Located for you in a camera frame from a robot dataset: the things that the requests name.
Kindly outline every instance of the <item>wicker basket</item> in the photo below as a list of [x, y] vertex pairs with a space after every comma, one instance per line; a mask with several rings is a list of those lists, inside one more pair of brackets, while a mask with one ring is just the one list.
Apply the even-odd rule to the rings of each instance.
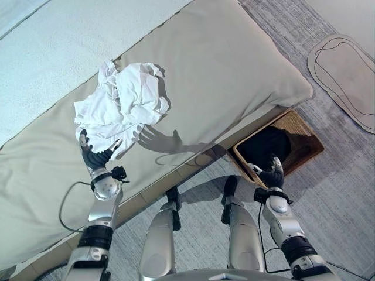
[[304, 120], [302, 120], [297, 112], [288, 110], [232, 147], [230, 152], [233, 158], [237, 161], [238, 166], [240, 166], [248, 176], [245, 178], [250, 182], [266, 187], [265, 184], [259, 179], [257, 174], [255, 174], [254, 171], [249, 168], [247, 162], [237, 148], [240, 144], [246, 142], [246, 140], [250, 139], [252, 136], [268, 126], [282, 129], [289, 137], [291, 143], [291, 153], [282, 163], [285, 176], [324, 151], [322, 143], [314, 134], [313, 130], [305, 123]]

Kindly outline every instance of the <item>cable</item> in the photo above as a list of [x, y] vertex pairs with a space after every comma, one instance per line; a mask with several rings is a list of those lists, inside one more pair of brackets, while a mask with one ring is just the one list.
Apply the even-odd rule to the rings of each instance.
[[[260, 227], [260, 213], [261, 213], [261, 210], [262, 210], [262, 206], [263, 206], [263, 204], [260, 205], [259, 213], [258, 213], [258, 227], [259, 227], [259, 236], [260, 236], [260, 240], [261, 240], [261, 244], [262, 244], [262, 250], [263, 250], [263, 257], [264, 257], [265, 271], [267, 271], [268, 273], [279, 273], [279, 272], [290, 271], [290, 269], [283, 269], [283, 270], [276, 270], [276, 271], [268, 271], [268, 269], [267, 269], [267, 262], [266, 262], [266, 259], [265, 259], [265, 255], [266, 255], [267, 253], [269, 253], [270, 251], [272, 251], [272, 250], [279, 250], [279, 248], [272, 248], [272, 249], [269, 249], [269, 250], [267, 250], [266, 252], [264, 252], [264, 247], [263, 247], [263, 237], [262, 237], [262, 231], [261, 231], [261, 227]], [[347, 273], [350, 273], [350, 274], [352, 274], [352, 275], [355, 275], [355, 276], [357, 276], [357, 277], [359, 277], [359, 278], [361, 278], [361, 279], [363, 279], [363, 280], [365, 280], [365, 281], [371, 281], [371, 279], [375, 276], [375, 274], [374, 274], [373, 276], [371, 276], [371, 278], [368, 279], [368, 278], [365, 278], [365, 277], [363, 277], [363, 276], [360, 276], [360, 275], [358, 275], [358, 274], [356, 274], [356, 273], [354, 273], [354, 272], [351, 272], [350, 270], [344, 268], [343, 266], [339, 266], [339, 265], [337, 265], [337, 264], [335, 264], [335, 263], [333, 263], [333, 262], [327, 262], [327, 263], [328, 263], [329, 265], [332, 265], [332, 266], [335, 266], [335, 267], [337, 267], [337, 268], [339, 268], [339, 269], [342, 269], [342, 270], [346, 271]]]
[[279, 248], [272, 248], [272, 249], [267, 250], [267, 252], [264, 253], [264, 254], [266, 255], [268, 252], [271, 252], [272, 250], [280, 250], [280, 249]]
[[68, 227], [68, 226], [63, 222], [63, 220], [62, 220], [62, 218], [61, 218], [61, 214], [62, 214], [62, 210], [63, 210], [63, 206], [64, 206], [64, 203], [65, 203], [66, 197], [68, 196], [69, 192], [71, 192], [71, 190], [73, 189], [73, 187], [74, 187], [76, 184], [78, 184], [78, 183], [85, 184], [86, 186], [90, 186], [90, 185], [91, 185], [90, 183], [85, 183], [85, 182], [83, 182], [83, 181], [77, 181], [77, 182], [73, 183], [73, 184], [69, 187], [68, 191], [65, 193], [64, 198], [63, 198], [63, 201], [62, 201], [61, 204], [60, 204], [60, 210], [59, 210], [59, 220], [60, 220], [61, 225], [62, 225], [66, 230], [69, 230], [69, 231], [71, 231], [71, 232], [83, 232], [83, 231], [82, 231], [82, 230], [79, 230], [79, 229], [72, 229], [72, 228]]
[[280, 273], [280, 272], [287, 272], [287, 271], [291, 271], [290, 268], [288, 269], [282, 269], [282, 270], [275, 270], [275, 271], [268, 271], [268, 268], [267, 268], [267, 261], [265, 259], [265, 254], [264, 253], [264, 246], [263, 246], [263, 237], [262, 237], [262, 230], [260, 228], [260, 212], [262, 210], [262, 206], [263, 206], [263, 203], [260, 204], [260, 208], [259, 208], [259, 214], [258, 214], [258, 227], [259, 227], [259, 236], [260, 236], [260, 241], [261, 241], [261, 244], [262, 244], [262, 250], [263, 250], [263, 259], [264, 259], [264, 267], [265, 267], [265, 271], [267, 271], [267, 273]]

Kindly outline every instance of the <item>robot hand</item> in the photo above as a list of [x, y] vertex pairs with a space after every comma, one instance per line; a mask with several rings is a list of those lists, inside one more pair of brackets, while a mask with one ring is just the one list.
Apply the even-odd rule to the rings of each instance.
[[259, 178], [264, 182], [267, 187], [279, 187], [282, 189], [284, 184], [284, 170], [279, 158], [273, 153], [270, 154], [271, 171], [266, 172], [260, 169], [257, 165], [249, 163], [249, 167], [259, 175]]
[[89, 140], [85, 129], [80, 134], [80, 146], [82, 149], [82, 157], [86, 166], [91, 170], [97, 170], [99, 168], [105, 168], [105, 164], [111, 158], [113, 152], [122, 144], [122, 139], [115, 141], [108, 149], [102, 152], [94, 153], [92, 151], [93, 146], [88, 145]]

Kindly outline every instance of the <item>carpet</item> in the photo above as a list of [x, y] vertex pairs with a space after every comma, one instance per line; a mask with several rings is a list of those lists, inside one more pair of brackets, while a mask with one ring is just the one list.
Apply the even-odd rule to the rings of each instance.
[[[299, 104], [296, 111], [325, 151], [285, 178], [285, 192], [294, 200], [292, 210], [320, 255], [369, 278], [375, 272], [375, 137], [332, 101], [306, 64], [311, 49], [336, 31], [304, 0], [240, 2], [314, 89], [313, 99]], [[182, 229], [175, 233], [177, 271], [226, 267], [229, 228], [220, 222], [220, 200], [231, 174], [240, 175], [224, 156], [179, 185], [183, 203]], [[254, 186], [240, 179], [236, 196], [256, 218], [259, 203], [253, 202], [253, 192]], [[160, 198], [116, 230], [108, 268], [114, 281], [138, 280], [146, 231], [165, 201]], [[265, 249], [273, 248], [264, 219], [261, 227]], [[280, 251], [268, 253], [267, 259], [269, 270], [288, 267]], [[344, 281], [359, 280], [334, 271]], [[56, 270], [42, 280], [60, 280], [62, 273], [63, 269]], [[280, 275], [291, 277], [289, 272]]]

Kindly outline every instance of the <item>white towel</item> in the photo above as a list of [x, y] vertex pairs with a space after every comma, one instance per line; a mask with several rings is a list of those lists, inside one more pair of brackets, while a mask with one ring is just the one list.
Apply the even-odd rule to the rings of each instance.
[[152, 63], [129, 64], [118, 72], [107, 60], [99, 69], [98, 87], [84, 101], [74, 103], [76, 138], [84, 128], [94, 152], [106, 150], [117, 139], [121, 146], [111, 160], [125, 152], [144, 125], [156, 124], [169, 109], [164, 97], [159, 97], [158, 77], [162, 73]]

